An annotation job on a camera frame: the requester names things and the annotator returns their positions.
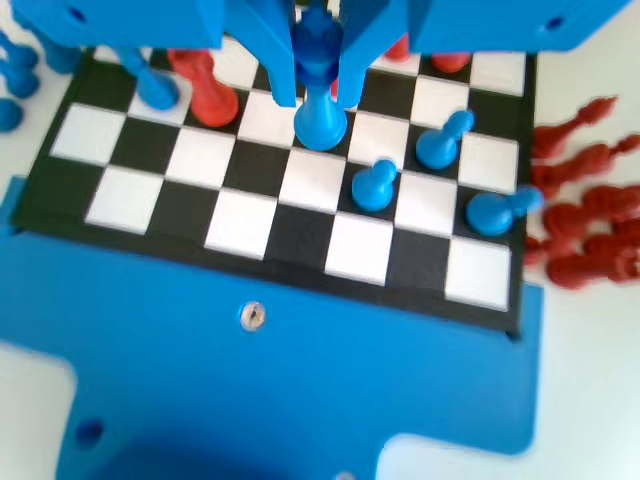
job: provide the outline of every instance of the blue pawn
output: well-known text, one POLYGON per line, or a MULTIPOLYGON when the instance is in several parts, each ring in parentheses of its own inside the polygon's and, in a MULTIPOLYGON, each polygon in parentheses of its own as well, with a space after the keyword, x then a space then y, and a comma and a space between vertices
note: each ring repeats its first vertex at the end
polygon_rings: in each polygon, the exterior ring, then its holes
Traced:
POLYGON ((351 195, 363 210, 378 212, 393 199, 393 181, 398 174, 391 160, 378 160, 373 167, 361 170, 353 176, 351 195))
POLYGON ((22 121, 22 108, 13 100, 0 98, 0 132, 15 130, 22 121))
POLYGON ((47 65, 51 70, 60 75, 66 75, 78 69, 82 61, 82 50, 58 45, 31 25, 27 25, 26 28, 31 30, 42 45, 47 65))
POLYGON ((138 78, 138 95, 144 103, 156 110, 173 108, 180 99, 175 82, 154 72, 138 49, 114 48, 120 62, 127 71, 138 78))
POLYGON ((33 72, 19 65, 11 65, 0 59, 0 75, 4 75, 7 90, 18 98, 28 98, 38 90, 40 81, 33 72))
POLYGON ((432 170, 451 165, 458 155, 458 142, 471 130, 474 121, 469 110, 459 110, 449 117, 442 130, 424 132, 416 144, 418 161, 432 170))
POLYGON ((33 68, 38 63, 38 54, 28 45, 16 45, 6 33, 0 30, 0 47, 7 52, 7 60, 12 65, 33 68))
POLYGON ((342 29, 323 6, 312 4, 293 28, 296 73, 307 87, 307 99, 296 112, 298 140, 312 150, 329 150, 347 131, 347 115, 331 98, 338 76, 342 29))
POLYGON ((479 193, 466 209, 467 222, 481 235, 495 237, 507 232, 516 218, 540 210, 542 192, 535 187, 521 187, 513 195, 479 193))

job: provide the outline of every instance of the screw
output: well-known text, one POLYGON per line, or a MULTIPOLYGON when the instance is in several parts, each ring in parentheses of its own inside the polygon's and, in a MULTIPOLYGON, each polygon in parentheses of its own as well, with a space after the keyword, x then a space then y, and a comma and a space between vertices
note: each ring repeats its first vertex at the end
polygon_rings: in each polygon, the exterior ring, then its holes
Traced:
POLYGON ((242 328, 247 332, 255 332, 259 330, 267 319, 264 305, 260 302, 247 303, 240 314, 240 322, 242 328))

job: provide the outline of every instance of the pile of red chess pieces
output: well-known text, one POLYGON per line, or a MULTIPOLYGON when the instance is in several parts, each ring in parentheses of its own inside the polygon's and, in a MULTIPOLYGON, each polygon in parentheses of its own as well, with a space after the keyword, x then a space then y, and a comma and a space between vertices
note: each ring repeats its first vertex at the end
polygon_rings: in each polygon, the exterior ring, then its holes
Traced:
MULTIPOLYGON (((640 135, 634 134, 613 147, 599 143, 564 162, 543 164, 562 155, 579 127, 606 118, 616 100, 597 98, 566 123, 536 127, 532 183, 547 200, 566 183, 611 171, 618 155, 640 148, 640 135)), ((591 187, 583 193, 580 205, 556 203, 544 211, 542 220, 549 237, 527 237, 525 264, 547 260, 547 275, 556 285, 578 290, 598 279, 624 283, 640 278, 640 185, 591 187), (589 235, 596 222, 608 223, 610 233, 589 235)))

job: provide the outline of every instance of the chessboard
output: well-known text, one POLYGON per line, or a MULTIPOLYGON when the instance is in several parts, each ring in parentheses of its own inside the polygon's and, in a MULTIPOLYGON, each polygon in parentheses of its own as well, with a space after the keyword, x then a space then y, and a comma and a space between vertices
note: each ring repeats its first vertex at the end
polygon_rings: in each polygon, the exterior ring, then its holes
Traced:
MULTIPOLYGON (((143 50, 180 101, 146 106, 105 47, 89 49, 45 138, 16 226, 91 245, 251 276, 319 294, 518 332, 525 220, 482 237, 464 220, 477 193, 528 181, 535 57, 476 54, 447 75, 428 56, 369 69, 344 140, 327 152, 295 138, 295 109, 270 95, 266 70, 225 37, 218 80, 239 97, 222 128, 190 112, 191 85, 166 52, 143 50), (427 171, 420 134, 455 110, 476 117, 457 160, 427 171), (395 162, 394 200, 378 213, 351 199, 354 174, 395 162)), ((298 86, 299 104, 304 87, 298 86)))

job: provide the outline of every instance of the hole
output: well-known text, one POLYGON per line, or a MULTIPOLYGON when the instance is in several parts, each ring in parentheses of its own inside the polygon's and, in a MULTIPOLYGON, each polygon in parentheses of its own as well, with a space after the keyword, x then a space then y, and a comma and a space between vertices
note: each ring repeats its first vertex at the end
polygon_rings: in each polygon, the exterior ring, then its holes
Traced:
POLYGON ((564 18, 562 17, 553 17, 551 20, 547 22, 547 24, 542 28, 545 32, 555 32, 558 28, 562 26, 564 23, 564 18))
POLYGON ((82 13, 77 8, 69 7, 68 12, 69 12, 69 18, 77 26, 84 27, 84 25, 87 23, 87 18, 84 16, 84 13, 82 13))
POLYGON ((104 424, 98 418, 84 420, 76 428, 76 442, 82 448, 95 447, 104 435, 104 424))

